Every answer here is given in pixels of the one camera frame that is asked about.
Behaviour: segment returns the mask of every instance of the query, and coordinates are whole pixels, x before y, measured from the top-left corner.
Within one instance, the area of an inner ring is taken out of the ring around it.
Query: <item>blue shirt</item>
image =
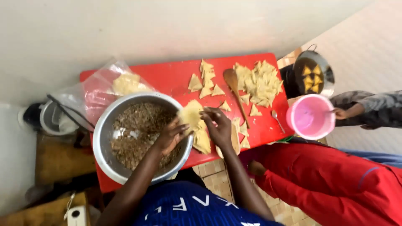
[[[177,181],[145,194],[133,226],[281,226],[250,213],[210,190]]]

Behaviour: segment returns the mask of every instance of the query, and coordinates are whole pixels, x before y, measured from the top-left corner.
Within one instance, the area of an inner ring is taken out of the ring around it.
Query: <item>wooden spatula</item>
[[[225,79],[226,84],[228,84],[228,86],[232,89],[232,91],[236,95],[237,102],[239,103],[240,109],[242,110],[243,117],[247,123],[247,129],[250,129],[250,123],[248,122],[247,114],[244,112],[242,102],[240,101],[236,71],[231,68],[224,70],[224,79]]]

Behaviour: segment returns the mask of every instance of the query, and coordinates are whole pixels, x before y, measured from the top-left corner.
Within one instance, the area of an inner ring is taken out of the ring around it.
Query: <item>red clothing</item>
[[[322,226],[402,225],[402,169],[317,144],[264,149],[258,186]]]

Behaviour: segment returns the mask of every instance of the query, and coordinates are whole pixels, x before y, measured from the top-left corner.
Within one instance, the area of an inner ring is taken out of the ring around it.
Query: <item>pink cup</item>
[[[304,139],[321,139],[335,128],[335,114],[331,113],[333,109],[327,98],[309,94],[289,107],[286,122]]]

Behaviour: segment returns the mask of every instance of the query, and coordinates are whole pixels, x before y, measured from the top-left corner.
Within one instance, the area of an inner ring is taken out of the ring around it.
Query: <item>clear plastic bag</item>
[[[123,60],[113,58],[84,82],[47,96],[81,128],[94,131],[99,117],[117,98],[144,91],[156,90]]]

